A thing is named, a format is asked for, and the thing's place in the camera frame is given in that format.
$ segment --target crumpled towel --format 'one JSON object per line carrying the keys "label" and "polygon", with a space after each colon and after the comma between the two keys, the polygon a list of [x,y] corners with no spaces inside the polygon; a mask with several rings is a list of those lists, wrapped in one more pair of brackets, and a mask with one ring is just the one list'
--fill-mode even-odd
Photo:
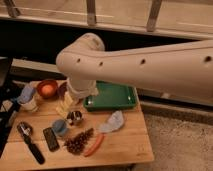
{"label": "crumpled towel", "polygon": [[99,126],[99,132],[110,133],[120,129],[124,125],[124,117],[122,111],[114,112],[106,123]]}

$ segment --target carrot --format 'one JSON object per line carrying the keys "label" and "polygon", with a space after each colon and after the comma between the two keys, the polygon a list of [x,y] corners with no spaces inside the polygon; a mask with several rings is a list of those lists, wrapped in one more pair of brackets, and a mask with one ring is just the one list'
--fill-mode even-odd
{"label": "carrot", "polygon": [[98,134],[95,143],[87,151],[84,152],[84,157],[92,155],[100,147],[103,139],[104,134],[103,133]]}

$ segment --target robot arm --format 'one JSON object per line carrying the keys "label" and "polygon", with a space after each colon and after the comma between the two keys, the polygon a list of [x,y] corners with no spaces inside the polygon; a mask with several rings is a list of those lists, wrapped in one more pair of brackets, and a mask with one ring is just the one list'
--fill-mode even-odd
{"label": "robot arm", "polygon": [[103,80],[213,102],[213,40],[103,50],[102,40],[87,33],[58,54],[56,64],[72,96],[94,93],[95,80]]}

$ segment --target green tray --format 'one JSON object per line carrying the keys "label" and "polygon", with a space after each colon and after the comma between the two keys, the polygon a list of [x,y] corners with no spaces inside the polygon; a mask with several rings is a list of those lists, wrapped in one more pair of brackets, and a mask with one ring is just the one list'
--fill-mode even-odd
{"label": "green tray", "polygon": [[83,101],[88,111],[130,109],[136,106],[137,100],[132,87],[97,82],[97,88],[97,96],[88,96]]}

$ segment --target phone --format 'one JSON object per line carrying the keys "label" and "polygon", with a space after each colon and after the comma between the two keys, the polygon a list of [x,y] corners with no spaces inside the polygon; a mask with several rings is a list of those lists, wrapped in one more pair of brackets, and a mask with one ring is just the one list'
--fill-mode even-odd
{"label": "phone", "polygon": [[50,151],[53,152],[53,151],[56,151],[57,149],[59,149],[59,144],[58,144],[57,138],[51,127],[45,128],[43,130],[43,134],[44,134],[44,137],[47,142],[47,146]]}

